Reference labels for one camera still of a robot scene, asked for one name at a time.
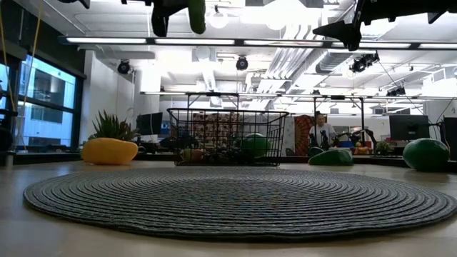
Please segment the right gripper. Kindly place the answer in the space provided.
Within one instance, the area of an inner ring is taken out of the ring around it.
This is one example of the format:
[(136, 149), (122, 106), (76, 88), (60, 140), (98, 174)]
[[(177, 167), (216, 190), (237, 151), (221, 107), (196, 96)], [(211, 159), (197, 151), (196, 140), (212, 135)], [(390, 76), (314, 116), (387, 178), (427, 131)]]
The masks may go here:
[(350, 24), (338, 21), (313, 30), (315, 35), (347, 41), (348, 50), (358, 49), (361, 40), (361, 24), (370, 25), (372, 21), (388, 19), (395, 21), (398, 16), (418, 13), (421, 0), (357, 0), (353, 20)]

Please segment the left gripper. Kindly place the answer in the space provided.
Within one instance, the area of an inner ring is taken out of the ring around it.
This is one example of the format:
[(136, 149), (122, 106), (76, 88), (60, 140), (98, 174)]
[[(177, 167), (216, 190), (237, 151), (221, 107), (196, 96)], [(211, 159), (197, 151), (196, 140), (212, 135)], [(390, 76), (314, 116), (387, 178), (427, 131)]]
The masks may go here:
[(145, 6), (152, 6), (151, 25), (157, 37), (166, 37), (169, 25), (169, 16), (187, 8), (188, 0), (167, 0), (168, 16), (165, 13), (165, 0), (121, 0), (122, 4), (129, 1), (143, 2)]

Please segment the green toy cucumber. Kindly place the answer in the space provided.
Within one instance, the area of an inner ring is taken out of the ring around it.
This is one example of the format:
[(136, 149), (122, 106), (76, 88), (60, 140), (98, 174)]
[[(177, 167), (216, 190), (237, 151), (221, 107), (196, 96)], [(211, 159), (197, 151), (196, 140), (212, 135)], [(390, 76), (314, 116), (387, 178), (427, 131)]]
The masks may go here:
[(203, 34), (206, 30), (205, 0), (188, 0), (189, 23), (195, 34)]

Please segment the round green toy fruit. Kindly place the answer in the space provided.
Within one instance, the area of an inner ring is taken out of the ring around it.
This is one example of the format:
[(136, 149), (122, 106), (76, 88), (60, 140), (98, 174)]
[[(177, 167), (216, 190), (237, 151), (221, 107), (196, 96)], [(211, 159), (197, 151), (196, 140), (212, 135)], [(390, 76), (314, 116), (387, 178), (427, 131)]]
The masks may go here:
[(251, 133), (242, 139), (241, 148), (254, 158), (261, 158), (271, 150), (271, 142), (261, 133)]

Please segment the red toy pepper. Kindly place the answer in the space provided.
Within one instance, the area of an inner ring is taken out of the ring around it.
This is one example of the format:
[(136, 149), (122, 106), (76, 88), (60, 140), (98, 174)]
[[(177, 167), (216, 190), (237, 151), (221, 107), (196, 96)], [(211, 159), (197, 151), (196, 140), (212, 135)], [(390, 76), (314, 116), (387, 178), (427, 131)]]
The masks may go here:
[(185, 148), (179, 156), (184, 163), (198, 163), (201, 161), (204, 152), (200, 149)]

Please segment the dark green toy avocado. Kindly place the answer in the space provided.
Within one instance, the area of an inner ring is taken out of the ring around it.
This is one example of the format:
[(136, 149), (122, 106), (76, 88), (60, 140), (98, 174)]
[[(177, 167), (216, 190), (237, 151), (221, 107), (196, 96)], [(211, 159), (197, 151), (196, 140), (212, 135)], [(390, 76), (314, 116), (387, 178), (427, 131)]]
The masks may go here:
[(439, 171), (446, 166), (449, 156), (447, 145), (432, 138), (411, 141), (403, 150), (403, 160), (417, 171)]

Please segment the dark purple toy grapes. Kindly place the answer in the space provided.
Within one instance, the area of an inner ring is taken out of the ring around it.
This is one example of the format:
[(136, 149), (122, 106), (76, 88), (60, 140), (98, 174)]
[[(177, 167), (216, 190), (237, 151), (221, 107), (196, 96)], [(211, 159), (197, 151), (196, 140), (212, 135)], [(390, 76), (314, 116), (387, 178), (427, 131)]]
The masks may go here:
[(242, 148), (209, 148), (204, 150), (201, 162), (208, 165), (244, 165), (252, 163), (254, 157)]

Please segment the yellow toy fruit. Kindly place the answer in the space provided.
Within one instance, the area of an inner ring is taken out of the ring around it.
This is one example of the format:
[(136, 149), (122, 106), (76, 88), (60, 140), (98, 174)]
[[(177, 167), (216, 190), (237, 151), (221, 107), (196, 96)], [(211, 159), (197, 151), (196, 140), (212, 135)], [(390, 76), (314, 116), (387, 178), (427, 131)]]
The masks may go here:
[(82, 159), (95, 165), (126, 165), (137, 155), (139, 147), (130, 141), (115, 138), (95, 138), (87, 141)]

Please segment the white globe ceiling lamp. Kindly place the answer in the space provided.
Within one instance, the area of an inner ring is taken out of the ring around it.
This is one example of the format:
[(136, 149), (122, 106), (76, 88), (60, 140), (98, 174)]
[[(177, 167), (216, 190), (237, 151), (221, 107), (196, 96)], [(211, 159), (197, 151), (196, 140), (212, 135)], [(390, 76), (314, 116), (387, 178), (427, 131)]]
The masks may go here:
[(222, 29), (229, 23), (229, 16), (226, 12), (222, 11), (219, 5), (215, 5), (209, 16), (209, 22), (215, 29)]

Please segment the long ceiling light bar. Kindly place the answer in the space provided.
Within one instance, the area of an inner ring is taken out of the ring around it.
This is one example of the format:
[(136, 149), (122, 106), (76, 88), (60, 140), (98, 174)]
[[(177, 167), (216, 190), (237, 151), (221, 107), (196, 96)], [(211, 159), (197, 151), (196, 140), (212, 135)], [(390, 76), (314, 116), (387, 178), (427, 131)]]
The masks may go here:
[[(68, 45), (132, 45), (132, 46), (233, 46), (264, 48), (344, 49), (343, 43), (331, 40), (288, 39), (211, 39), (154, 37), (76, 37), (60, 36), (59, 43)], [(391, 51), (457, 51), (457, 42), (362, 41), (360, 50)]]

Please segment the person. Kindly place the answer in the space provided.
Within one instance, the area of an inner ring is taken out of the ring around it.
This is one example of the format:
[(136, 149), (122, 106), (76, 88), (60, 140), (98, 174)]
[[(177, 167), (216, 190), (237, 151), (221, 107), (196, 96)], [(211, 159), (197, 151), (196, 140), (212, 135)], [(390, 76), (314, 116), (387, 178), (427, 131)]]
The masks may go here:
[(326, 117), (316, 112), (316, 124), (309, 131), (309, 142), (311, 146), (328, 149), (333, 144), (336, 132), (331, 124), (326, 123)]

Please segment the orange patterned tapestry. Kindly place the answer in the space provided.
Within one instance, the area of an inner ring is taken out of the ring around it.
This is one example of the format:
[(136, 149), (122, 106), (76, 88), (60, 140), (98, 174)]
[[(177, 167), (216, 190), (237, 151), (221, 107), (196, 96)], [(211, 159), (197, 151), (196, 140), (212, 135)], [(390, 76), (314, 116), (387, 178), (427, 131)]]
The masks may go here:
[(312, 116), (301, 115), (294, 117), (295, 153), (297, 156), (309, 156), (311, 128), (315, 125)]

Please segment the black computer monitor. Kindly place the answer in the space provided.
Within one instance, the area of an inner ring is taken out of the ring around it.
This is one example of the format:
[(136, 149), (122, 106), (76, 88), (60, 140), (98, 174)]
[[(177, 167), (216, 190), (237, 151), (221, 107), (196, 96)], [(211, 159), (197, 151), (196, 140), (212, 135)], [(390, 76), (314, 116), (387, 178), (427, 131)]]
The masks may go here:
[(136, 128), (143, 136), (159, 135), (161, 133), (163, 114), (161, 112), (153, 114), (142, 114), (136, 118)]
[(450, 159), (457, 161), (457, 118), (445, 117), (443, 119), (443, 135), (449, 147)]
[(427, 116), (390, 115), (389, 126), (391, 138), (397, 141), (411, 141), (430, 136)]

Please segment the small green potted plant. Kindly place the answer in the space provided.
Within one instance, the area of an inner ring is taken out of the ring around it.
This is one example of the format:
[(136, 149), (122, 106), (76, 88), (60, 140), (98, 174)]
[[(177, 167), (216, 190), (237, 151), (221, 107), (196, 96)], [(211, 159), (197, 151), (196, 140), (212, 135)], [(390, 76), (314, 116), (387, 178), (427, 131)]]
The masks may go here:
[(392, 152), (392, 147), (390, 143), (386, 141), (379, 141), (376, 143), (376, 147), (374, 149), (374, 154), (377, 156), (388, 156)]

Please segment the potted succulent plant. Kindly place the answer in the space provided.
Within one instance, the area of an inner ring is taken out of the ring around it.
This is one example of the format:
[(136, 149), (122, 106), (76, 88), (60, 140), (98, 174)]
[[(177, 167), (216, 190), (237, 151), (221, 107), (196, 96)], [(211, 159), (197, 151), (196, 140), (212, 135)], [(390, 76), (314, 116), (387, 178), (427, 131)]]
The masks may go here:
[(98, 111), (98, 116), (92, 121), (95, 133), (88, 137), (88, 140), (95, 138), (114, 138), (121, 141), (132, 141), (138, 136), (138, 129), (132, 128), (126, 120), (119, 120), (116, 114), (108, 114), (105, 111)]

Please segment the large glass window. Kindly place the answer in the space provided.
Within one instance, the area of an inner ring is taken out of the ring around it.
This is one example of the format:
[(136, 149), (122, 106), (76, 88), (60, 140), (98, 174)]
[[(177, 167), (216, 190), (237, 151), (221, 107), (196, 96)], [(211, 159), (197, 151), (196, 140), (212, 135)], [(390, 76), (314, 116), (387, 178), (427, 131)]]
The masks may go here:
[(75, 147), (81, 110), (81, 79), (30, 55), (20, 61), (0, 57), (0, 110), (14, 109), (10, 130), (17, 151), (45, 146)]

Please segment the round grey woven placemat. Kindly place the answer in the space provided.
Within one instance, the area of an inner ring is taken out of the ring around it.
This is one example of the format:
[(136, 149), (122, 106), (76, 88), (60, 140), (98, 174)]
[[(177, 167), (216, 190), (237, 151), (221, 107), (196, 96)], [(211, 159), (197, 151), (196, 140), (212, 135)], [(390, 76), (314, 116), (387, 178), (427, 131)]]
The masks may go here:
[(175, 167), (57, 176), (27, 186), (37, 211), (117, 231), (200, 241), (370, 236), (444, 221), (457, 198), (327, 171)]

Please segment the silver ventilation duct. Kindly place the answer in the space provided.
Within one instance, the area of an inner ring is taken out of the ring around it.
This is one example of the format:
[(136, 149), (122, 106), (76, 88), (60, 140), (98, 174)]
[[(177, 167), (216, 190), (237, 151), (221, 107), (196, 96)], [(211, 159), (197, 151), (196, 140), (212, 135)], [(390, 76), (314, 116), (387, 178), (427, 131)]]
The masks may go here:
[[(344, 21), (346, 24), (350, 24), (353, 20), (353, 16), (354, 16), (354, 10), (353, 10), (353, 14), (351, 16), (349, 15), (346, 15), (344, 17), (344, 19), (342, 20), (339, 20), (339, 21)], [(347, 47), (345, 47), (345, 43), (347, 41), (340, 41), (341, 43), (343, 43), (343, 47), (345, 49), (348, 50)], [(343, 62), (347, 61), (350, 57), (351, 57), (351, 54), (343, 54), (343, 53), (336, 53), (336, 52), (330, 52), (331, 49), (328, 50), (328, 53), (324, 56), (324, 58), (321, 60), (321, 62), (319, 62), (318, 64), (316, 64), (316, 72), (318, 73), (324, 73), (324, 74), (329, 74), (331, 73), (332, 71), (335, 71), (335, 68), (342, 64)]]

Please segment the black metal frame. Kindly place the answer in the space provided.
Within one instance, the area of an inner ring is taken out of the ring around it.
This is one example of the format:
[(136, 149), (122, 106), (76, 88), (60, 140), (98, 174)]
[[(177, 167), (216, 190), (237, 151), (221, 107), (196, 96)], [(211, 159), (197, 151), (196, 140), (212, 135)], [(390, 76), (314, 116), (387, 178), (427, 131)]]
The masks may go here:
[(350, 95), (350, 96), (344, 96), (344, 95), (315, 95), (313, 94), (312, 95), (312, 99), (313, 99), (313, 114), (314, 114), (314, 119), (315, 119), (315, 125), (314, 125), (314, 133), (313, 133), (313, 136), (314, 138), (318, 138), (318, 127), (320, 126), (320, 121), (318, 120), (318, 118), (320, 116), (322, 116), (322, 114), (320, 112), (317, 111), (317, 105), (316, 105), (316, 102), (318, 99), (330, 99), (330, 100), (338, 100), (338, 101), (342, 101), (342, 100), (350, 100), (353, 104), (355, 104), (360, 110), (361, 110), (361, 129), (359, 130), (361, 132), (361, 137), (362, 137), (362, 141), (365, 140), (365, 120), (364, 120), (364, 97), (362, 96), (354, 96), (354, 95)]
[[(213, 114), (225, 113), (236, 114), (241, 121), (240, 114), (238, 113), (239, 95), (237, 93), (220, 93), (215, 91), (187, 93), (187, 106), (186, 106), (186, 133), (190, 138), (195, 139), (191, 135), (192, 116), (194, 114)], [(233, 140), (240, 134), (240, 124), (238, 133), (232, 138), (231, 143), (226, 148), (234, 148)], [(202, 146), (199, 142), (191, 144), (192, 149), (200, 149), (204, 151), (209, 148), (218, 148), (212, 145)]]

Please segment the black table frame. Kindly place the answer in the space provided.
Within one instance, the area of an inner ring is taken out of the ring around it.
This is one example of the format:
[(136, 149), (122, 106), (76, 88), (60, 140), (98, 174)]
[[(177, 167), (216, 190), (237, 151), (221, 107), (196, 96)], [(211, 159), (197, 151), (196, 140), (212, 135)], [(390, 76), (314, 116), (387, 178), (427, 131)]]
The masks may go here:
[[(175, 161), (173, 155), (152, 155), (152, 154), (139, 154), (135, 161)], [(14, 157), (14, 165), (25, 165), (35, 163), (55, 163), (67, 161), (80, 161), (79, 153), (18, 153)], [(273, 158), (273, 162), (279, 163), (308, 163), (307, 156), (286, 156)], [(379, 166), (394, 166), (401, 168), (408, 168), (408, 165), (402, 158), (387, 158), (375, 156), (354, 156), (353, 162), (355, 164), (368, 164)], [(440, 172), (457, 173), (457, 161), (449, 161)]]

